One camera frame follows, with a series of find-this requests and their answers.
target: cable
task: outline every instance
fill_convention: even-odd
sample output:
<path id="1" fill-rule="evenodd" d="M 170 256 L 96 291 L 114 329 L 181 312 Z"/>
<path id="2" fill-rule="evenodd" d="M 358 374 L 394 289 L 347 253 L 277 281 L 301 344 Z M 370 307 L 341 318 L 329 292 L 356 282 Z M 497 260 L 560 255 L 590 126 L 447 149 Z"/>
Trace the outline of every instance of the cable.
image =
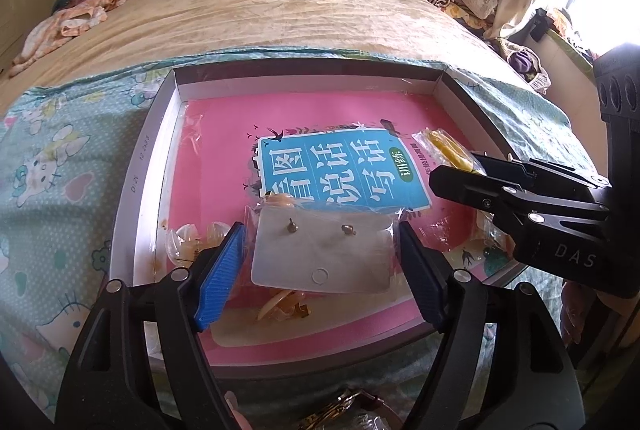
<path id="1" fill-rule="evenodd" d="M 638 311 L 640 311 L 640 299 L 638 299 L 638 301 L 636 302 L 636 306 L 634 307 L 634 310 L 631 311 L 631 314 L 630 314 L 628 320 L 626 321 L 626 324 L 625 324 L 625 326 L 624 326 L 624 328 L 622 330 L 622 333 L 620 333 L 620 335 L 616 338 L 616 341 L 613 343 L 613 346 L 611 347 L 611 350 L 609 351 L 609 356 L 612 356 L 618 350 L 618 348 L 620 347 L 620 344 L 622 343 L 622 339 L 625 337 L 626 332 L 629 330 L 629 327 L 631 327 L 631 324 L 635 320 L 636 315 L 638 314 Z M 604 370 L 605 365 L 607 365 L 607 360 L 606 359 L 602 361 L 602 363 L 600 364 L 600 367 L 598 368 L 596 373 L 593 375 L 593 378 L 591 378 L 591 380 L 589 380 L 589 383 L 587 383 L 587 385 L 582 390 L 582 396 L 584 396 L 587 393 L 587 391 L 596 382 L 596 380 L 598 379 L 598 377 L 600 376 L 600 374 Z"/>

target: yellow object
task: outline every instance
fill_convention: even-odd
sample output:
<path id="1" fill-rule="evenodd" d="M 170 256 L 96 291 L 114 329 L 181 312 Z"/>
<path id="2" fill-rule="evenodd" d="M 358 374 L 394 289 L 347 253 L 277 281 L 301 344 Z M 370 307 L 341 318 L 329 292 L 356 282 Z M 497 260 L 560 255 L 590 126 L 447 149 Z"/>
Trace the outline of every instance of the yellow object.
<path id="1" fill-rule="evenodd" d="M 466 153 L 465 148 L 455 139 L 447 136 L 442 131 L 430 131 L 427 134 L 430 142 L 449 160 L 451 166 L 465 170 L 474 171 L 474 162 Z"/>

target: screw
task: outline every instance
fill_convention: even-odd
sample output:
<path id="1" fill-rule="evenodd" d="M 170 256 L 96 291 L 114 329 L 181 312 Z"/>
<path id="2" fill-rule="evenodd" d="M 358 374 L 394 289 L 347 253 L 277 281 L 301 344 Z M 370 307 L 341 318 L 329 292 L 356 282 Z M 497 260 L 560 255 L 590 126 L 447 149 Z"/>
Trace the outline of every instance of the screw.
<path id="1" fill-rule="evenodd" d="M 289 218 L 289 224 L 287 225 L 287 232 L 296 233 L 298 231 L 298 225 L 293 222 L 293 219 Z"/>
<path id="2" fill-rule="evenodd" d="M 356 231 L 353 229 L 353 225 L 342 225 L 342 231 L 345 235 L 355 235 Z"/>
<path id="3" fill-rule="evenodd" d="M 518 284 L 518 289 L 522 291 L 525 295 L 533 295 L 535 293 L 536 288 L 533 287 L 529 282 L 520 282 Z"/>
<path id="4" fill-rule="evenodd" d="M 592 175 L 591 179 L 593 179 L 593 181 L 603 184 L 603 185 L 608 185 L 609 184 L 609 180 L 606 177 L 600 176 L 600 175 Z"/>
<path id="5" fill-rule="evenodd" d="M 175 282 L 182 282 L 183 280 L 187 280 L 189 276 L 189 270 L 185 267 L 177 267 L 171 272 L 171 280 Z"/>
<path id="6" fill-rule="evenodd" d="M 110 280 L 107 283 L 106 289 L 109 293 L 117 293 L 118 291 L 120 291 L 120 289 L 122 289 L 122 282 L 118 279 Z"/>
<path id="7" fill-rule="evenodd" d="M 527 217 L 529 217 L 529 219 L 531 221 L 535 222 L 535 223 L 543 223 L 543 222 L 545 222 L 545 218 L 540 214 L 531 213 Z"/>
<path id="8" fill-rule="evenodd" d="M 471 280 L 471 274 L 466 269 L 457 269 L 453 272 L 453 278 L 458 282 L 469 282 Z"/>

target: pink board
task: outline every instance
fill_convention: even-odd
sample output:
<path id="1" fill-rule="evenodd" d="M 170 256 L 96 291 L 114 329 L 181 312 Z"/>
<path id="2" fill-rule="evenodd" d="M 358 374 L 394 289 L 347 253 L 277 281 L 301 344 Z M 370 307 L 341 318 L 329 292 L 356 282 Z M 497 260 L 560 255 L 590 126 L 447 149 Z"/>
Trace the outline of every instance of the pink board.
<path id="1" fill-rule="evenodd" d="M 415 144 L 412 134 L 426 127 L 443 128 L 469 146 L 453 120 L 431 96 L 365 91 L 196 100 L 188 103 L 178 147 L 169 228 L 175 230 L 193 223 L 204 233 L 213 221 L 230 225 L 243 221 L 245 207 L 255 205 L 258 200 L 259 178 L 253 161 L 257 140 L 273 135 L 271 131 L 293 136 L 358 126 L 393 128 L 425 184 L 435 164 Z M 475 212 L 441 200 L 429 190 L 428 196 L 431 207 L 414 212 L 410 220 L 423 243 L 441 251 L 462 245 L 471 233 Z M 240 294 L 236 289 L 225 306 L 223 317 L 226 315 L 227 319 L 233 319 L 234 314 L 241 318 L 242 310 L 259 308 L 273 295 L 267 288 L 248 284 L 247 265 L 245 263 L 238 279 L 242 282 Z M 475 267 L 473 273 L 481 280 L 486 278 L 482 266 Z M 251 344 L 250 337 L 246 341 L 242 337 L 214 340 L 206 331 L 202 343 L 212 365 L 278 363 L 355 348 L 422 321 L 410 298 L 391 299 L 388 305 L 373 311 L 364 310 L 361 317 L 338 326 L 319 324 L 316 329 L 311 327 L 312 315 L 299 321 L 305 323 L 305 330 L 300 333 L 290 328 L 284 330 L 282 326 L 284 335 L 279 341 L 272 338 Z"/>

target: plastic bag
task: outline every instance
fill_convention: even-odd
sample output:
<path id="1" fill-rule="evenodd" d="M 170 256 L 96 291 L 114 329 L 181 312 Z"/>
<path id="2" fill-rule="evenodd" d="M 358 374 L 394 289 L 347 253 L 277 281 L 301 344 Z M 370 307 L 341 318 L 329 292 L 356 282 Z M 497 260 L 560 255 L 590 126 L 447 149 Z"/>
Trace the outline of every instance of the plastic bag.
<path id="1" fill-rule="evenodd" d="M 328 423 L 320 425 L 318 430 L 391 430 L 386 422 L 375 412 L 364 412 L 363 410 L 353 410 L 357 412 L 355 416 L 343 416 Z"/>
<path id="2" fill-rule="evenodd" d="M 231 227 L 218 221 L 207 226 L 207 234 L 201 237 L 195 225 L 184 225 L 177 230 L 168 230 L 164 247 L 169 260 L 178 267 L 190 267 L 202 250 L 222 244 Z"/>
<path id="3" fill-rule="evenodd" d="M 437 131 L 425 129 L 414 134 L 414 139 L 439 165 L 452 166 L 467 172 L 486 175 L 484 168 L 474 155 L 444 129 Z"/>
<path id="4" fill-rule="evenodd" d="M 254 284 L 314 293 L 383 293 L 402 211 L 270 195 L 246 211 Z"/>

